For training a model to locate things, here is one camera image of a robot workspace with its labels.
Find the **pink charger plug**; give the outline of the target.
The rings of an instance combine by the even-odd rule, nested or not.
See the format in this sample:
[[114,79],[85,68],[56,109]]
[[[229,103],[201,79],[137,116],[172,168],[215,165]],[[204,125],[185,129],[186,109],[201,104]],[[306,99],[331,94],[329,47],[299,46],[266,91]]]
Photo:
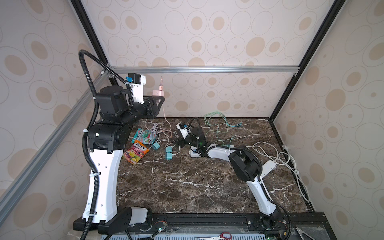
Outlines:
[[153,90],[152,95],[157,97],[163,97],[165,95],[164,88],[163,88],[163,77],[161,77],[159,89]]

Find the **white multicolour power strip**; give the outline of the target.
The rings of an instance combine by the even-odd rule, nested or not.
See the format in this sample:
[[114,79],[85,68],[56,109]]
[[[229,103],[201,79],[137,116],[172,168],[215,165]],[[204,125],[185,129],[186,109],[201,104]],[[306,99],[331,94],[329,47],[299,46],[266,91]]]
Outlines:
[[191,158],[200,158],[201,157],[197,152],[194,152],[192,150],[189,151],[189,154],[190,154]]

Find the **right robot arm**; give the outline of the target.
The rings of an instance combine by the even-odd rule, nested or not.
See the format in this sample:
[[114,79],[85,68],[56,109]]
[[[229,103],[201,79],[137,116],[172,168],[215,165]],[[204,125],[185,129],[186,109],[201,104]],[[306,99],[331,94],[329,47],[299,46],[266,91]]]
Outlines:
[[192,158],[204,157],[229,162],[236,176],[249,186],[255,197],[261,213],[261,225],[267,230],[277,226],[282,220],[282,212],[272,200],[263,181],[263,177],[270,172],[267,168],[272,161],[263,165],[256,154],[245,147],[210,144],[201,127],[178,123],[177,132],[179,137],[176,145],[181,148],[189,146]]

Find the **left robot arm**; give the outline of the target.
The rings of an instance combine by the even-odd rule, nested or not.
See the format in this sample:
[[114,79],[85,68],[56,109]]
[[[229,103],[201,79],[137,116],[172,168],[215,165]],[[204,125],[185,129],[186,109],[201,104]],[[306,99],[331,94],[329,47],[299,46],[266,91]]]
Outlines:
[[93,230],[109,239],[134,225],[152,225],[150,209],[117,206],[117,178],[134,124],[141,119],[156,118],[165,97],[162,87],[145,96],[146,77],[135,73],[123,78],[121,85],[97,91],[85,57],[94,61],[97,58],[86,50],[79,51],[79,61],[94,100],[93,115],[82,137],[83,153],[91,173],[87,205],[73,229],[82,232],[81,239]]

